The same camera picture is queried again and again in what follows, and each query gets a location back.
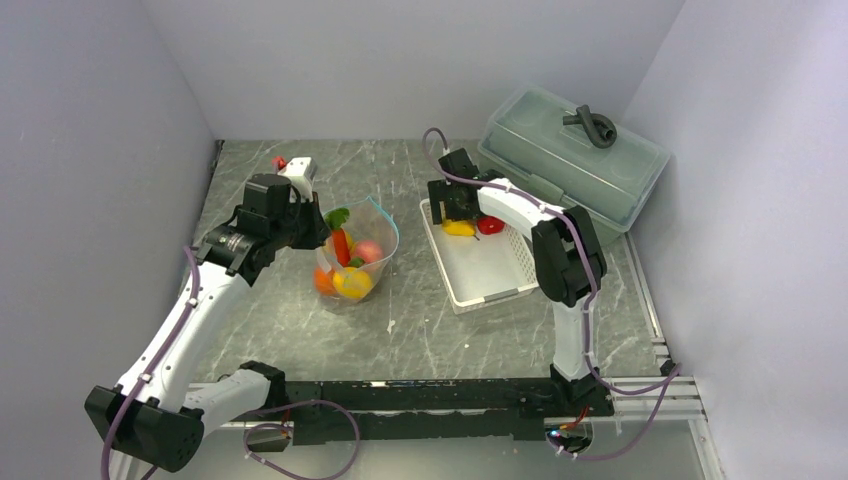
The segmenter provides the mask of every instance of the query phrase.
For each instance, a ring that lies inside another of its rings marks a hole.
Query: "white basket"
[[[430,200],[422,200],[420,207],[454,313],[523,297],[539,286],[533,255],[514,228],[507,225],[500,233],[477,238],[448,235],[433,225]]]

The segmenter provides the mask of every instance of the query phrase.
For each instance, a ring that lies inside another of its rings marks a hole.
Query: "translucent plastic container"
[[[581,126],[563,126],[562,117],[576,109],[541,88],[523,87],[489,118],[479,148],[492,162],[483,166],[519,188],[589,210],[606,245],[633,225],[671,154],[617,124],[615,144],[597,148]]]
[[[322,281],[315,278],[316,290],[327,299],[353,304],[367,298],[377,286],[383,270],[397,251],[400,237],[392,217],[371,197],[339,208],[347,208],[350,211],[350,218],[342,229],[353,241],[352,250],[356,250],[359,242],[371,241],[376,243],[382,252],[382,258],[376,262],[366,263],[359,268],[345,269],[336,259],[332,239],[328,240],[324,247],[315,250],[318,268],[327,276],[325,278],[330,279]]]

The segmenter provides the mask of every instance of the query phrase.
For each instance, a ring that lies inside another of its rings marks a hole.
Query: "yellow fruit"
[[[374,288],[374,282],[362,270],[347,267],[344,273],[333,274],[333,287],[341,296],[359,300]]]
[[[347,249],[349,251],[353,250],[353,237],[347,233],[347,230],[345,230],[345,240],[347,240]],[[335,252],[333,251],[333,237],[328,238],[327,241],[324,242],[324,253],[335,255]]]
[[[474,224],[468,220],[442,220],[442,230],[448,235],[458,235],[460,237],[473,237],[477,233]]]

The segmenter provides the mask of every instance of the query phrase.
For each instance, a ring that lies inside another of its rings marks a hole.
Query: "gray table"
[[[457,141],[452,148],[465,147],[476,159],[476,144]],[[401,240],[370,298],[342,309],[326,309],[312,288],[314,252],[279,253],[234,308],[201,361],[196,381],[215,381],[251,359],[284,370],[292,380],[548,375],[553,318],[541,292],[453,313],[418,208],[427,181],[438,178],[419,145],[408,140],[225,142],[196,242],[229,216],[251,175],[273,171],[276,155],[313,157],[324,209],[371,195],[392,215]],[[604,375],[657,375],[652,334],[626,248],[620,239],[605,249],[609,272],[595,307],[595,350]]]

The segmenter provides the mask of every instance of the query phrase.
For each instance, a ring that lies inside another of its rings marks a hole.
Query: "wall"
[[[635,235],[730,478],[845,478],[848,3],[689,0],[627,109]]]
[[[218,138],[477,138],[523,81],[618,118],[683,0],[145,4]]]
[[[0,478],[97,478],[83,411],[173,302],[213,138],[136,0],[0,3]]]

